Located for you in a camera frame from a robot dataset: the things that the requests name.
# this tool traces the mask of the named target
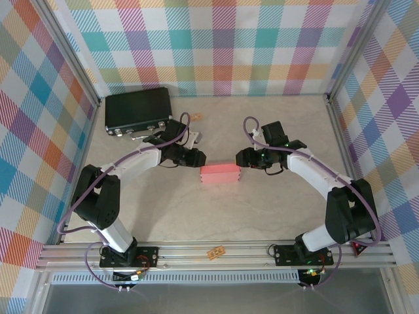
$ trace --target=vent grille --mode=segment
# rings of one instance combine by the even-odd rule
[[[98,275],[110,282],[110,275]],[[268,270],[268,271],[150,271],[143,280],[145,283],[298,283],[297,270]],[[60,272],[53,276],[54,284],[96,283],[96,280],[87,271],[77,273]]]

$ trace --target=beige table surface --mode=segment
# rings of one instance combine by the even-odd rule
[[[204,115],[191,130],[203,134],[197,147],[207,163],[234,162],[236,153],[250,146],[242,122],[253,115],[261,125],[281,121],[290,140],[300,139],[344,173],[321,96],[175,97],[172,109],[176,119],[183,111]],[[139,145],[128,135],[108,136],[104,121],[102,107],[86,164],[102,166]],[[269,177],[243,169],[239,183],[204,185],[199,169],[154,167],[124,188],[120,200],[119,218],[138,241],[293,239],[322,224],[325,216],[325,200],[290,171]],[[69,227],[85,224],[73,214]],[[65,237],[66,242],[96,239],[85,231]]]

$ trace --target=black electronic box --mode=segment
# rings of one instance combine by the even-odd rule
[[[166,87],[105,98],[105,129],[109,135],[157,129],[166,125],[171,115]]]

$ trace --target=plaid wall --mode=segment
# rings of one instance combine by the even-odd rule
[[[29,0],[0,0],[0,313],[21,313],[93,105]]]
[[[105,96],[161,85],[173,96],[322,94],[368,2],[49,1]]]
[[[337,111],[355,168],[373,187],[384,237],[419,313],[419,0],[394,0]]]
[[[357,39],[358,35],[361,33],[362,27],[365,25],[365,22],[368,20],[368,17],[373,10],[373,7],[377,0],[368,0],[368,4],[364,9],[364,12],[361,15],[361,18],[359,19],[354,32],[352,33],[352,36],[348,43],[346,44],[346,47],[344,49],[343,54],[341,55],[338,65],[335,68],[335,71],[333,72],[332,79],[330,80],[329,84],[327,85],[326,92],[330,93],[333,87],[333,84],[336,82],[337,77],[340,75],[340,70],[342,69],[343,65],[346,63],[346,60],[348,59],[349,55],[352,52],[352,47],[355,43],[355,40]]]

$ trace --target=pink block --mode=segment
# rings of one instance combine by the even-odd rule
[[[202,183],[227,183],[240,180],[241,168],[236,164],[221,164],[201,167]]]

